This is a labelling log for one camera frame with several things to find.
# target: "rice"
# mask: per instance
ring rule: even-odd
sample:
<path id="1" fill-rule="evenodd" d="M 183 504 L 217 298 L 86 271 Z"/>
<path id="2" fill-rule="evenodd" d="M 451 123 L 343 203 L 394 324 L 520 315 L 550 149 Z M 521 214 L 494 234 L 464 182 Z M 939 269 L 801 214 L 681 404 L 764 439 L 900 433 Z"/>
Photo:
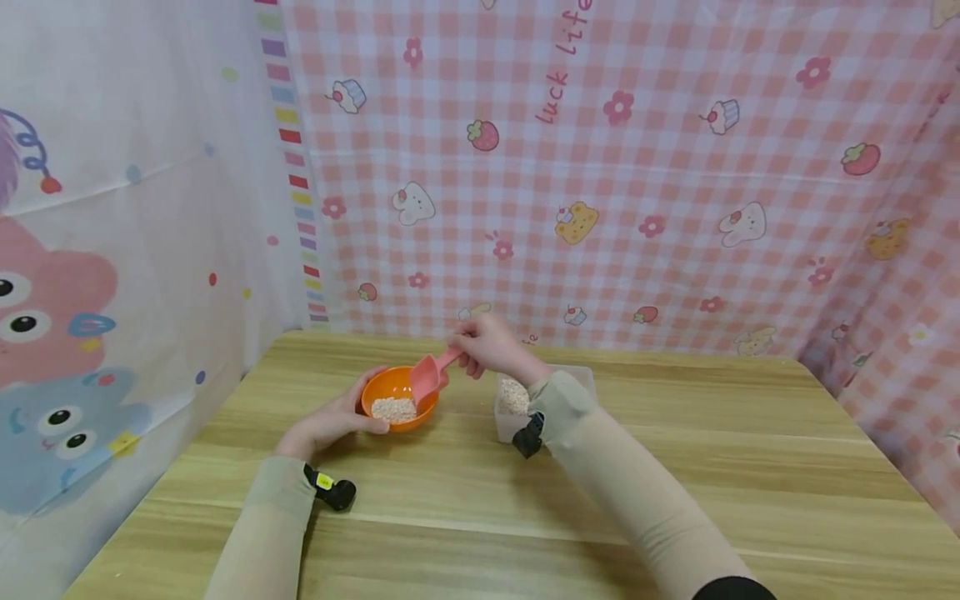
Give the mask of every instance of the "rice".
<path id="1" fill-rule="evenodd" d="M 527 408 L 530 406 L 530 396 L 519 381 L 512 377 L 502 377 L 498 404 L 502 413 L 526 415 Z"/>
<path id="2" fill-rule="evenodd" d="M 417 416 L 417 405 L 411 397 L 378 398 L 373 401 L 371 413 L 374 419 L 389 423 L 403 423 Z"/>

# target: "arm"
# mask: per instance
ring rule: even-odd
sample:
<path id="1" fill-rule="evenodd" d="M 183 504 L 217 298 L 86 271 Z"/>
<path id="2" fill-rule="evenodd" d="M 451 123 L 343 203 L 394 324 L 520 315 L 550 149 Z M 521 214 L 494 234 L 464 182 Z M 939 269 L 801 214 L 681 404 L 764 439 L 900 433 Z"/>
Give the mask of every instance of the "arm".
<path id="1" fill-rule="evenodd" d="M 342 396 L 283 435 L 253 480 L 205 600 L 296 600 L 303 534 L 317 493 L 303 468 L 348 433 L 383 435 L 390 430 L 388 422 L 356 412 L 367 382 L 384 369 L 365 372 Z"/>
<path id="2" fill-rule="evenodd" d="M 303 534 L 315 493 L 303 474 L 302 460 L 266 459 L 213 571 L 205 600 L 295 600 Z"/>
<path id="3" fill-rule="evenodd" d="M 680 482 L 576 379 L 542 363 L 519 375 L 531 414 L 543 414 L 544 444 L 641 554 L 664 597 L 774 598 Z"/>

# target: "clear plastic container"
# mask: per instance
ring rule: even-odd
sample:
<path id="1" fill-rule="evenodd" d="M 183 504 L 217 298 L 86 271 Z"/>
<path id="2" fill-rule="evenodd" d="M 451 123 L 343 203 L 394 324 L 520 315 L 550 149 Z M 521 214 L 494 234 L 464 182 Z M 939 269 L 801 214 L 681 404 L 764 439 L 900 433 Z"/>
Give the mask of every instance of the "clear plastic container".
<path id="1" fill-rule="evenodd" d="M 573 378 L 587 388 L 594 399 L 597 398 L 596 388 L 593 387 L 593 371 L 589 367 L 577 367 L 575 365 L 547 365 L 554 371 L 566 371 L 573 375 Z M 493 420 L 496 422 L 496 438 L 503 444 L 509 444 L 514 440 L 514 434 L 527 426 L 530 417 L 527 415 L 514 415 L 506 411 L 501 411 L 500 407 L 500 380 L 506 378 L 506 375 L 499 374 L 496 378 L 496 397 L 493 399 Z"/>

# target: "beige sleeve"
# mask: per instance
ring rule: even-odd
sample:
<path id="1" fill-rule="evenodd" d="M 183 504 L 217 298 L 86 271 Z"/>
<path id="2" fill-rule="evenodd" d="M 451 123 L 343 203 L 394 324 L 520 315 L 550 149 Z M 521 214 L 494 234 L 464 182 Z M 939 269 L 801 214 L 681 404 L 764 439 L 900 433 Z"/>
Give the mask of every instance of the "beige sleeve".
<path id="1" fill-rule="evenodd" d="M 315 493 L 302 461 L 285 456 L 266 459 L 204 598 L 296 600 L 303 534 Z"/>
<path id="2" fill-rule="evenodd" d="M 690 600 L 722 577 L 753 579 L 680 482 L 576 379 L 555 372 L 529 392 L 544 444 L 642 555 L 665 598 Z"/>

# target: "pink checkered backdrop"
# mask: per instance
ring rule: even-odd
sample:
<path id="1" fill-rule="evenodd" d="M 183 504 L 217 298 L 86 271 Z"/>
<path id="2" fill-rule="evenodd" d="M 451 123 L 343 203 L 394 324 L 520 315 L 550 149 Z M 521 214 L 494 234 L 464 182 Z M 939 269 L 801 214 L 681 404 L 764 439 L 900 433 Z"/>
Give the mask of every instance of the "pink checkered backdrop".
<path id="1" fill-rule="evenodd" d="M 765 5 L 281 2 L 331 319 L 798 357 L 960 532 L 960 18 Z"/>

